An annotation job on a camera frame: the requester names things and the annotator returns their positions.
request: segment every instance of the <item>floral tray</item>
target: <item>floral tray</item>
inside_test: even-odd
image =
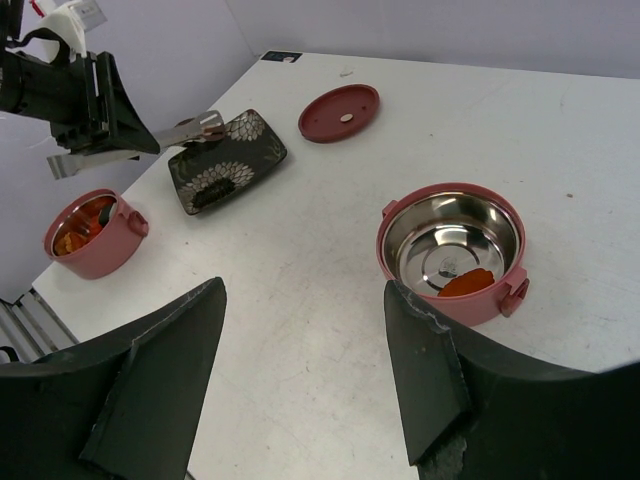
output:
[[[219,141],[194,141],[169,160],[169,171],[189,215],[250,188],[287,156],[287,149],[255,110],[226,124]]]

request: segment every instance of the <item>metal tongs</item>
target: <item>metal tongs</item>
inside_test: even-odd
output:
[[[224,137],[224,121],[217,110],[204,112],[197,117],[181,122],[174,128],[153,134],[161,149],[179,146],[193,140],[217,141]],[[137,160],[140,152],[135,150],[110,150],[92,155],[62,154],[47,158],[56,180],[72,177],[80,170],[99,167],[117,160]]]

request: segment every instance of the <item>red lid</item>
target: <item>red lid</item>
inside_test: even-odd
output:
[[[379,106],[380,96],[375,88],[347,85],[311,102],[300,115],[298,128],[312,142],[337,142],[371,123]]]

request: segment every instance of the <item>black sticker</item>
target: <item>black sticker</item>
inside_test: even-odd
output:
[[[262,60],[270,60],[272,62],[295,63],[302,56],[301,53],[293,52],[267,52],[263,55]]]

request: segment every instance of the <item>pink bowl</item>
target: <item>pink bowl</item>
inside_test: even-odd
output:
[[[58,231],[74,218],[80,207],[101,196],[115,198],[115,210],[109,223],[79,250],[63,256],[56,255],[53,242]],[[44,237],[44,250],[51,260],[64,265],[79,277],[91,280],[104,277],[122,266],[148,233],[149,224],[137,210],[113,190],[100,189],[86,193],[60,212]]]
[[[385,260],[386,236],[396,217],[399,219],[399,215],[406,212],[409,207],[419,204],[423,200],[450,192],[460,192],[481,198],[483,201],[497,206],[501,212],[505,212],[513,229],[517,232],[519,248],[514,253],[509,268],[490,287],[459,297],[438,297],[425,295],[421,292],[417,293],[445,315],[468,326],[484,323],[500,314],[509,317],[520,306],[529,288],[527,271],[521,267],[526,247],[526,235],[522,220],[511,204],[486,188],[465,183],[443,183],[421,188],[402,200],[394,200],[389,203],[382,211],[383,220],[377,236],[376,253],[380,267],[387,279],[396,279]]]

